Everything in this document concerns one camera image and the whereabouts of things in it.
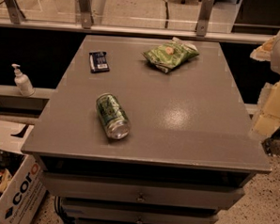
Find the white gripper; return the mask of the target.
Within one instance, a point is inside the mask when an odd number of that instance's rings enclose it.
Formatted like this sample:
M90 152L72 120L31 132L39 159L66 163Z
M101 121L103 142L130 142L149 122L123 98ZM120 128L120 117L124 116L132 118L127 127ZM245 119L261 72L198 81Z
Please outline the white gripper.
M258 46L250 57L259 62L271 61L272 71L280 75L280 30ZM270 137L280 127L280 81L274 85L266 83L261 89L257 112L253 116L251 130L262 137Z

